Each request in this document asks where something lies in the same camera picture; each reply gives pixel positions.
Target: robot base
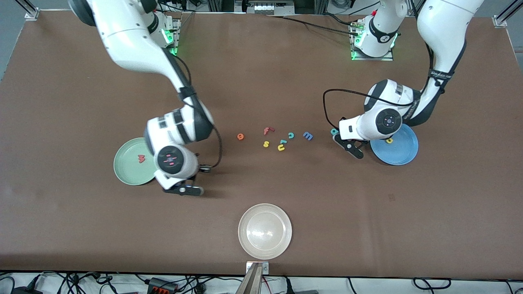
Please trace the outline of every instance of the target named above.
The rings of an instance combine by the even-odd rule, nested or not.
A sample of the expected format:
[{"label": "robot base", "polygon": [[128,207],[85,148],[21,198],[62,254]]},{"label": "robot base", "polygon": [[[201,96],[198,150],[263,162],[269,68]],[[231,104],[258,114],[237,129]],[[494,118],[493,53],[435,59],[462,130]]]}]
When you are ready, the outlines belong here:
[{"label": "robot base", "polygon": [[359,43],[361,40],[361,34],[364,31],[364,24],[363,19],[358,19],[358,21],[349,26],[350,32],[358,33],[358,36],[350,35],[350,59],[351,60],[376,60],[376,61],[394,61],[394,55],[392,54],[392,48],[394,45],[389,49],[389,51],[381,57],[371,57],[363,53],[358,47],[355,46],[355,43]]}]

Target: cable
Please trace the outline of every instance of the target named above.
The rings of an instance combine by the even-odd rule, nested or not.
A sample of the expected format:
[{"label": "cable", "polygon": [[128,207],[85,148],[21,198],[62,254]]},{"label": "cable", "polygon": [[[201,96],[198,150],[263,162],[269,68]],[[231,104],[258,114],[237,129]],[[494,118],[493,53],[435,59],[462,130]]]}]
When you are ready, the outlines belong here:
[{"label": "cable", "polygon": [[235,280],[235,281],[239,281],[239,282],[242,282],[243,280],[240,280],[240,279],[236,279],[236,278],[222,278],[222,277],[214,277],[215,279],[218,279],[218,280],[224,280],[224,281],[227,281],[227,280]]},{"label": "cable", "polygon": [[[376,2],[376,3],[374,3],[374,4],[369,5],[369,6],[365,6],[364,8],[362,8],[362,9],[358,9],[358,10],[356,10],[355,12],[351,12],[351,13],[349,13],[349,14],[347,14],[347,15],[353,15],[353,14],[358,13],[358,12],[364,10],[364,9],[370,8],[370,7],[372,7],[372,6],[376,5],[376,4],[380,4],[380,2],[378,1],[378,2]],[[342,11],[342,12],[338,12],[337,15],[340,15],[340,14],[344,13],[345,11],[347,11],[347,10],[349,10],[349,9],[350,9],[350,8],[347,8],[346,10],[344,10],[344,11]]]},{"label": "cable", "polygon": [[13,293],[13,291],[15,290],[15,279],[13,279],[12,277],[3,277],[3,278],[0,278],[0,281],[5,280],[5,279],[11,280],[11,282],[13,283],[13,285],[11,286],[11,292],[9,292],[9,293]]},{"label": "cable", "polygon": [[328,118],[328,115],[327,115],[327,107],[325,106],[325,95],[329,92],[335,92],[335,91],[338,91],[338,92],[347,92],[347,93],[352,93],[352,94],[358,94],[358,95],[361,95],[361,96],[365,96],[365,97],[369,97],[369,98],[373,98],[373,99],[376,99],[378,101],[381,101],[381,102],[385,102],[387,104],[390,104],[390,105],[393,105],[393,106],[398,106],[398,107],[403,107],[403,106],[410,106],[412,105],[412,102],[411,103],[408,103],[408,104],[398,104],[398,103],[394,103],[394,102],[390,102],[390,101],[387,101],[385,99],[382,99],[380,97],[376,97],[376,96],[372,96],[372,95],[369,95],[369,94],[365,94],[365,93],[361,93],[361,92],[358,92],[358,91],[352,91],[352,90],[347,90],[347,89],[328,89],[327,91],[323,92],[323,111],[325,112],[325,118],[327,119],[327,122],[333,127],[335,128],[336,130],[338,130],[338,127],[335,126],[331,120],[329,120]]},{"label": "cable", "polygon": [[61,294],[62,293],[62,287],[64,286],[65,284],[65,280],[67,280],[66,277],[63,277],[63,280],[62,280],[62,283],[60,284],[60,287],[58,288],[58,291],[56,292],[56,294]]},{"label": "cable", "polygon": [[350,280],[350,277],[347,277],[347,279],[349,279],[350,289],[353,291],[354,294],[357,294],[356,290],[354,290],[353,282]]},{"label": "cable", "polygon": [[292,289],[292,284],[291,284],[291,280],[289,280],[288,277],[285,277],[285,280],[287,282],[287,294],[294,294],[294,290]]},{"label": "cable", "polygon": [[196,10],[192,10],[192,9],[182,9],[182,8],[178,8],[178,7],[174,7],[174,6],[171,6],[169,4],[167,4],[167,1],[158,1],[158,3],[160,4],[160,7],[163,5],[169,7],[169,8],[172,8],[172,9],[176,9],[176,10],[180,10],[180,11],[190,11],[190,12],[196,12]]},{"label": "cable", "polygon": [[[189,67],[187,66],[187,64],[178,56],[174,55],[174,57],[179,60],[184,66],[185,66],[185,70],[187,71],[187,75],[189,76],[189,84],[192,85],[192,81],[191,81],[191,71],[189,70]],[[200,113],[200,115],[202,115],[202,117],[205,118],[205,120],[207,121],[207,123],[211,124],[212,125],[212,129],[216,132],[216,136],[218,137],[218,160],[216,161],[216,163],[214,165],[211,165],[211,168],[215,168],[217,167],[220,162],[222,161],[222,157],[223,157],[223,142],[222,142],[222,136],[220,135],[220,132],[218,131],[218,128],[209,120],[209,118],[207,117],[207,115],[204,113],[204,111],[200,110],[200,109],[196,109],[193,105],[191,104],[188,104],[187,102],[185,102],[184,100],[182,100],[182,102],[189,106],[190,108],[192,108],[194,111],[197,111],[198,113]]]},{"label": "cable", "polygon": [[262,278],[263,278],[263,282],[265,282],[265,284],[267,285],[267,290],[269,290],[269,294],[272,294],[272,292],[270,291],[269,283],[267,283],[267,280],[265,279],[265,277],[262,277]]},{"label": "cable", "polygon": [[292,20],[292,21],[296,21],[296,22],[300,22],[302,24],[305,24],[305,25],[309,25],[309,26],[313,26],[313,27],[316,27],[316,28],[320,28],[320,29],[324,29],[324,30],[329,30],[329,31],[335,31],[335,32],[340,32],[340,33],[346,33],[347,35],[352,35],[352,36],[357,36],[358,34],[355,33],[355,32],[349,32],[349,31],[342,31],[342,30],[337,30],[337,29],[333,29],[333,28],[328,28],[328,27],[324,27],[324,26],[320,26],[320,25],[316,25],[316,24],[312,24],[310,22],[306,22],[306,21],[303,21],[303,20],[298,20],[298,19],[294,19],[294,18],[287,18],[287,17],[282,17],[283,19],[287,19],[287,20]]},{"label": "cable", "polygon": [[510,284],[508,283],[508,281],[505,281],[505,283],[507,283],[507,286],[508,286],[508,288],[510,289],[510,294],[514,294],[514,292],[512,292],[512,287],[510,286]]},{"label": "cable", "polygon": [[[422,280],[423,282],[425,282],[425,284],[427,284],[428,287],[421,287],[421,286],[419,286],[419,285],[416,283],[416,280]],[[428,282],[426,279],[424,279],[424,278],[414,278],[414,279],[412,279],[412,281],[414,282],[414,285],[416,286],[416,288],[418,288],[419,290],[423,290],[423,291],[425,291],[425,290],[430,290],[430,293],[431,293],[431,294],[434,294],[434,290],[445,290],[445,289],[449,288],[450,285],[452,285],[452,280],[451,280],[451,279],[443,279],[443,280],[445,280],[445,281],[447,281],[447,282],[449,282],[449,283],[446,284],[446,285],[443,286],[443,287],[433,287],[433,286],[431,286],[431,285],[429,284],[429,282]]]},{"label": "cable", "polygon": [[205,283],[207,283],[208,281],[212,280],[212,279],[215,279],[215,277],[212,277],[212,278],[208,278],[207,280],[203,281],[203,282],[199,282],[199,283],[196,283],[196,286],[190,288],[189,290],[185,291],[185,292],[182,292],[181,294],[186,294],[186,293],[189,293],[191,292],[194,288],[198,287],[199,285],[203,285]]},{"label": "cable", "polygon": [[339,22],[342,25],[350,26],[350,24],[351,24],[350,22],[346,22],[346,21],[339,19],[337,16],[335,16],[334,14],[329,13],[329,12],[325,12],[323,15],[328,15],[328,16],[334,18],[337,22]]},{"label": "cable", "polygon": [[191,19],[191,16],[193,16],[195,13],[196,13],[196,12],[191,12],[191,13],[189,14],[189,16],[187,17],[187,19],[186,19],[184,22],[181,23],[181,25],[180,25],[180,30],[181,30],[181,28],[184,27],[184,25],[185,25],[185,24],[186,24],[186,23]]},{"label": "cable", "polygon": [[185,61],[183,61],[180,57],[178,57],[176,55],[173,55],[173,56],[174,56],[174,58],[178,59],[185,66],[185,71],[187,72],[187,75],[189,76],[189,84],[192,85],[191,71],[189,70],[187,63],[185,63]]},{"label": "cable", "polygon": [[36,282],[38,281],[38,278],[42,274],[38,274],[38,276],[34,277],[33,280],[27,285],[26,289],[29,290],[29,292],[32,292],[36,287]]},{"label": "cable", "polygon": [[140,278],[139,275],[136,275],[136,274],[135,274],[135,276],[136,276],[136,278],[138,278],[140,281],[145,282],[145,279]]}]

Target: white plate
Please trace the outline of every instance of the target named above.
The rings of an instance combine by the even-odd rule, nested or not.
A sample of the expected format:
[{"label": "white plate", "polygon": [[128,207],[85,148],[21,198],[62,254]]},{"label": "white plate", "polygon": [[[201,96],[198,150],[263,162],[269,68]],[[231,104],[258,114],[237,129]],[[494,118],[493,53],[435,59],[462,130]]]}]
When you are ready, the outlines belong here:
[{"label": "white plate", "polygon": [[292,238],[289,217],[276,205],[262,203],[249,208],[240,219],[238,238],[243,250],[257,259],[282,254]]}]

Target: floor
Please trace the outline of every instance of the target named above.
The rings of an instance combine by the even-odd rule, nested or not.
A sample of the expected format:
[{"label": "floor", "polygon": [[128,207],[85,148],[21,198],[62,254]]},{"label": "floor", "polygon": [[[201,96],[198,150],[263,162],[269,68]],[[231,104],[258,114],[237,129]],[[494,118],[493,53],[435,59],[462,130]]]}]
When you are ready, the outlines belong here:
[{"label": "floor", "polygon": [[[485,1],[483,6],[480,8],[477,16],[490,17],[497,14],[504,8],[511,0],[498,0],[498,1]],[[357,0],[353,9],[349,9],[344,14],[350,13],[351,11],[358,10],[369,4],[372,4],[374,0]],[[33,3],[41,9],[67,9],[66,0],[33,0]],[[333,6],[329,7],[329,11],[332,13],[340,13],[341,9],[337,9]],[[372,8],[363,10],[362,14],[368,14],[372,11]],[[18,6],[14,0],[0,0],[0,78],[7,68],[9,57],[16,44],[18,36],[24,25],[24,10]],[[523,70],[523,12],[518,12],[508,22],[508,32],[513,43],[513,47],[516,52],[517,61],[519,62],[520,68]],[[36,274],[31,273],[19,273],[12,274],[12,277],[16,281],[16,286],[25,286]],[[175,280],[179,277],[176,276],[164,276],[166,280]],[[279,293],[286,290],[285,280],[278,277],[272,277],[276,279],[271,281],[269,284],[272,289],[272,293]],[[352,293],[348,285],[347,279],[345,278],[291,278],[295,291],[305,290],[318,290],[320,293]],[[38,290],[44,293],[56,293],[62,279],[59,277],[46,277],[44,282],[39,282]],[[85,282],[85,289],[90,289],[88,293],[99,290],[99,285],[94,282]],[[137,280],[132,275],[118,275],[115,277],[114,282],[119,293],[125,292],[146,292],[146,286]],[[353,284],[356,292],[361,293],[422,293],[421,290],[416,289],[410,279],[365,279],[365,278],[353,278]],[[442,282],[435,282],[437,286],[440,286]],[[513,290],[523,287],[523,283],[511,283]],[[208,283],[207,293],[218,294],[218,293],[234,293],[236,291],[238,282],[237,281],[222,281],[213,280]],[[0,292],[8,293],[10,284],[7,281],[0,283]],[[110,293],[108,287],[104,288],[105,294]],[[453,281],[452,286],[445,290],[445,294],[453,293],[507,293],[508,287],[504,282],[498,281]],[[267,288],[262,288],[262,294],[268,294]]]},{"label": "floor", "polygon": [[[36,277],[38,273],[17,273],[10,274],[16,282],[16,287],[27,286],[31,280]],[[153,276],[153,275],[140,275],[141,279],[151,279],[153,277],[162,279],[166,282],[184,280],[184,276]],[[260,294],[283,294],[287,293],[286,280],[283,277],[267,276],[268,287],[266,285],[261,286]],[[422,291],[414,286],[412,279],[365,279],[365,278],[351,278],[351,282],[354,287],[354,291],[351,290],[350,284],[347,278],[312,278],[312,277],[289,277],[291,281],[292,289],[299,294],[299,291],[316,290],[319,294],[370,294],[370,293],[387,293],[387,294],[430,294],[428,290]],[[57,293],[63,278],[60,278],[56,274],[45,274],[39,278],[36,283],[36,290],[42,291],[44,294],[55,294]],[[441,280],[428,280],[433,287],[445,286],[448,282]],[[417,280],[416,283],[419,286],[425,287],[421,280]],[[115,287],[117,293],[147,293],[147,285],[138,279],[135,275],[119,275],[114,274],[111,284]],[[185,281],[178,283],[178,288],[185,285]],[[240,281],[237,280],[220,280],[213,279],[206,283],[205,294],[225,294],[225,293],[236,293]],[[80,286],[87,294],[100,293],[100,294],[113,294],[109,287],[103,287],[100,289],[100,285],[97,284],[92,278],[86,278],[82,280]],[[512,293],[523,287],[523,282],[510,282]],[[191,286],[188,286],[180,294],[184,294],[185,291],[190,290]],[[0,293],[9,293],[11,284],[9,281],[0,282]],[[67,287],[62,288],[62,293],[67,292]],[[436,291],[440,294],[506,294],[510,293],[507,283],[504,281],[461,281],[453,280],[449,288],[442,291]]]}]

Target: green plate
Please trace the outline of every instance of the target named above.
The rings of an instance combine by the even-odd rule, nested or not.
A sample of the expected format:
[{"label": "green plate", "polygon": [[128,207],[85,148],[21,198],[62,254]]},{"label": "green plate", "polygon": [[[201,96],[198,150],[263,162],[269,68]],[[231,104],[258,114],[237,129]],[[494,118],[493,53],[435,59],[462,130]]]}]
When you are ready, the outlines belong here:
[{"label": "green plate", "polygon": [[128,141],[116,152],[113,163],[118,179],[127,185],[143,185],[154,178],[156,166],[145,138]]}]

